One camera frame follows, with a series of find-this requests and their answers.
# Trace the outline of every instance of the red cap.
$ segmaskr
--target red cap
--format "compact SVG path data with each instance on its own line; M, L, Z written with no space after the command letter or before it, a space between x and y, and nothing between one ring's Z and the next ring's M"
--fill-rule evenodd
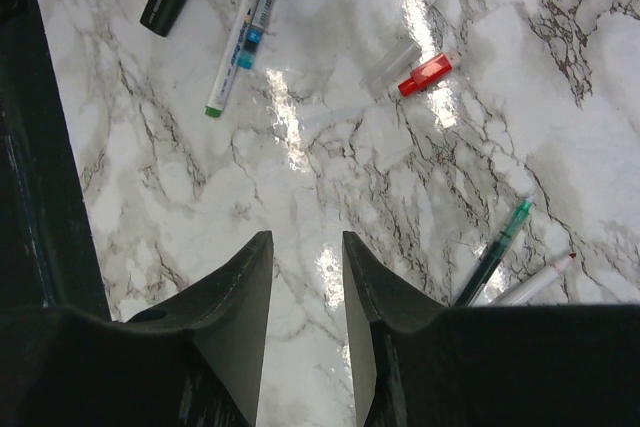
M407 97L416 90L422 90L429 84L440 80L451 72L453 66L444 54L438 54L433 59L426 61L420 67L411 71L411 77L398 86L400 93Z

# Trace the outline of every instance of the white marker with red tip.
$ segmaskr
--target white marker with red tip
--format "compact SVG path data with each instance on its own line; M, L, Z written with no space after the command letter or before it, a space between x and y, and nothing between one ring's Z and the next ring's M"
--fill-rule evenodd
M496 299L491 305L519 305L528 302L534 295L560 277L575 258L576 254L571 253L555 264L543 267L521 285Z

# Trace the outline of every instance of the white marble table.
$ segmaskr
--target white marble table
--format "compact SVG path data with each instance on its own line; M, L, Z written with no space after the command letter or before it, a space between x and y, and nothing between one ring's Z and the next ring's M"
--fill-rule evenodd
M114 318L273 231L260 426L354 425L341 233L447 303L518 199L494 297L569 249L534 303L640 301L640 0L277 0L255 70L204 116L239 0L40 0ZM461 68L375 100L364 70L408 31Z

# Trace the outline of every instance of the blue marker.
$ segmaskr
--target blue marker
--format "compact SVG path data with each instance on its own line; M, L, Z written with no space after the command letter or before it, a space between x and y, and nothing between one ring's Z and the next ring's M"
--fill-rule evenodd
M258 3L256 14L253 16L253 22L251 22L251 27L249 28L249 34L247 34L247 40L244 43L240 59L238 59L238 67L250 69L253 65L258 44L260 43L263 32L267 28L273 1L274 0L260 0Z

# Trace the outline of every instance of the transparent plastic cap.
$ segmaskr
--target transparent plastic cap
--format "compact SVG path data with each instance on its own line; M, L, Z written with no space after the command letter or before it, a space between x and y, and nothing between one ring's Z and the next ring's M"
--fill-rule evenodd
M422 49L415 40L411 37L400 39L380 62L367 71L360 81L360 87L369 87L375 96L381 94L385 87L396 80L421 55Z

